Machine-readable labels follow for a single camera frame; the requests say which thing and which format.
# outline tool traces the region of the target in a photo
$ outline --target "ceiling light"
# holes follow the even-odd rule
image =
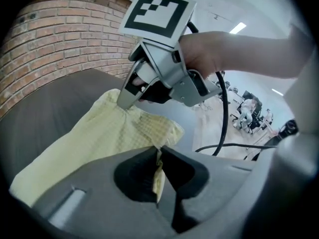
[[[279,91],[277,91],[277,90],[274,90],[274,89],[271,89],[273,92],[276,92],[277,94],[279,94],[279,95],[281,95],[281,96],[283,96],[284,94],[283,93],[280,93]]]
[[[229,33],[237,34],[240,30],[244,29],[246,25],[243,22],[240,22],[237,26],[235,26]]]

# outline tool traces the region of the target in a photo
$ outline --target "floor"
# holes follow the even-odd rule
[[[205,105],[199,107],[193,107],[192,109],[196,112],[197,126],[195,128],[194,140],[193,140],[193,150],[200,147],[218,144],[221,128],[222,128],[222,118],[223,118],[223,104],[217,96],[214,96],[205,101]],[[233,127],[232,120],[234,117],[230,117],[231,114],[238,115],[237,107],[239,104],[232,102],[228,105],[229,109],[229,119],[228,128],[225,143],[244,143],[253,144],[258,140],[264,132],[262,130],[251,135],[246,133],[244,130],[237,130]],[[202,150],[200,153],[211,155],[215,151],[215,148]],[[248,155],[248,160],[252,159],[259,150],[248,149],[244,147],[230,146],[221,148],[218,156],[227,157],[234,159],[244,159]]]

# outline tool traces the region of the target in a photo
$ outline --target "black cable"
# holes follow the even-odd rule
[[[195,152],[200,152],[204,149],[210,149],[217,147],[218,144],[215,145],[208,145],[202,148],[197,149]],[[246,148],[255,148],[255,149],[270,149],[270,148],[276,148],[276,146],[261,146],[261,145],[249,145],[249,144],[240,144],[240,143],[225,143],[223,144],[223,147],[229,147],[229,146],[238,146],[238,147],[246,147]]]
[[[192,22],[189,21],[187,23],[187,27],[190,29],[190,31],[192,33],[198,33],[197,27]],[[220,136],[219,144],[218,144],[218,146],[217,146],[217,148],[216,148],[216,150],[215,150],[215,152],[213,153],[212,156],[217,156],[217,154],[219,153],[221,147],[223,146],[223,143],[224,143],[225,137],[226,137],[226,133],[227,133],[227,126],[228,126],[227,90],[226,90],[224,79],[223,79],[222,75],[220,74],[220,72],[216,72],[216,75],[217,75],[217,78],[219,80],[220,88],[222,90],[222,101],[223,101],[224,115],[223,115],[223,126],[222,126],[222,129],[221,129],[221,136]]]

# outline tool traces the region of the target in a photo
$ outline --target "brick wall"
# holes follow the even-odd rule
[[[32,0],[0,54],[0,118],[57,78],[96,68],[125,78],[137,37],[117,32],[129,0]]]

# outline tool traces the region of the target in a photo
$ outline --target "yellow checkered fabric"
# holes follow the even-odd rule
[[[119,93],[114,89],[103,94],[68,134],[16,175],[10,192],[31,207],[46,190],[90,161],[180,140],[184,132],[177,123],[135,106],[127,111],[118,107]]]

